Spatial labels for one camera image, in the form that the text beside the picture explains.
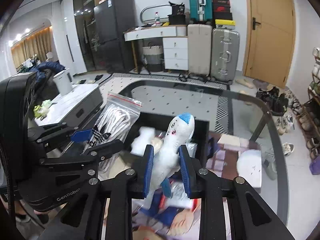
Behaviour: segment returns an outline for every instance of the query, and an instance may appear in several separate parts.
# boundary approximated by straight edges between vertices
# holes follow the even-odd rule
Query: illustrated hand
[[[167,233],[169,236],[180,236],[188,232],[193,222],[193,212],[184,209],[174,217]]]

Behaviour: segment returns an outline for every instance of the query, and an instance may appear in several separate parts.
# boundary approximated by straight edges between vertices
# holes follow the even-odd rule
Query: refrigerator
[[[97,46],[109,73],[126,73],[134,68],[131,43],[124,32],[136,27],[133,0],[106,0],[94,8]]]

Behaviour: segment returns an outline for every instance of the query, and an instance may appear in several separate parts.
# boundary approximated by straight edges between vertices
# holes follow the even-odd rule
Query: table leg
[[[136,50],[134,48],[134,41],[131,41],[132,53],[133,53],[133,60],[134,60],[134,68],[135,72],[138,73],[138,64],[137,64],[137,57],[136,57]]]

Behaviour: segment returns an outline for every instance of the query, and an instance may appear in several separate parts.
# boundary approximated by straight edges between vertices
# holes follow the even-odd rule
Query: white desk
[[[168,25],[143,28],[124,33],[124,40],[131,41],[134,66],[138,71],[134,41],[163,38],[164,66],[166,69],[188,70],[188,37],[186,25]]]
[[[102,104],[98,85],[72,85],[73,91],[62,96],[57,95],[50,106],[47,117],[35,118],[38,126],[66,122],[69,126],[78,126],[97,106]]]

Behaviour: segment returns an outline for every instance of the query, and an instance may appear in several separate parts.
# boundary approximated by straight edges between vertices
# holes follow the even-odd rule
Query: purple package
[[[320,156],[318,156],[309,166],[309,169],[313,175],[320,174]]]

